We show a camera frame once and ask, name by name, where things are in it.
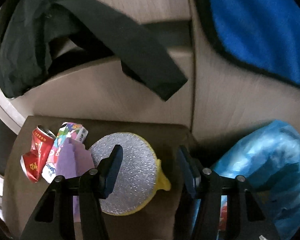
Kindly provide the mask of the blue trash bag liner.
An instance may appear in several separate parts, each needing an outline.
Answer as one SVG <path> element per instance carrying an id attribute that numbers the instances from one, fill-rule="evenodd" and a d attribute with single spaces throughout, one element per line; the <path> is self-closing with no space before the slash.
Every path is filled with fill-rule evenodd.
<path id="1" fill-rule="evenodd" d="M 300 239 L 300 135 L 291 125 L 275 120 L 242 138 L 218 161 L 197 160 L 220 176 L 244 176 L 279 239 Z"/>

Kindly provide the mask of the crushed red soda can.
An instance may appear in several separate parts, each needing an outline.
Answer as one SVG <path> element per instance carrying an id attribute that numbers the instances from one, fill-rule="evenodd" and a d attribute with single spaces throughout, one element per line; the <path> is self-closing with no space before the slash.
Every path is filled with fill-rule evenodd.
<path id="1" fill-rule="evenodd" d="M 56 136 L 47 128 L 38 125 L 32 131 L 31 149 L 20 158 L 20 165 L 31 182 L 38 182 Z"/>

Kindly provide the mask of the silver round yellow pad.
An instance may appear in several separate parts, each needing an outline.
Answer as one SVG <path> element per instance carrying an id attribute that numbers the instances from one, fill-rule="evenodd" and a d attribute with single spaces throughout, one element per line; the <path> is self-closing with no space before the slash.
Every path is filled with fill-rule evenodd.
<path id="1" fill-rule="evenodd" d="M 127 216 L 143 209 L 157 191 L 170 191 L 172 185 L 150 143 L 135 133 L 116 132 L 95 142 L 89 149 L 95 166 L 110 156 L 115 145 L 123 149 L 122 164 L 113 192 L 100 200 L 101 209 L 108 215 Z"/>

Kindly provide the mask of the black cloth bag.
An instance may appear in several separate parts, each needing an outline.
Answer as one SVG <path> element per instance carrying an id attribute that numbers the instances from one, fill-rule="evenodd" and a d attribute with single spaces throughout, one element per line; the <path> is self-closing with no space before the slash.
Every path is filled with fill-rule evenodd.
<path id="1" fill-rule="evenodd" d="M 0 0 L 0 89 L 17 98 L 79 65 L 117 56 L 122 71 L 162 100 L 187 77 L 166 50 L 186 21 L 138 24 L 97 0 Z"/>

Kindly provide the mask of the blue hanging towel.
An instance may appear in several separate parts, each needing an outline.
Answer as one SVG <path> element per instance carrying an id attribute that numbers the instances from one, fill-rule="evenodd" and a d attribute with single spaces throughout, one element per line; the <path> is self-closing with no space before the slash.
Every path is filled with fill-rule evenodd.
<path id="1" fill-rule="evenodd" d="M 194 0 L 202 30 L 229 62 L 300 88 L 300 0 Z"/>

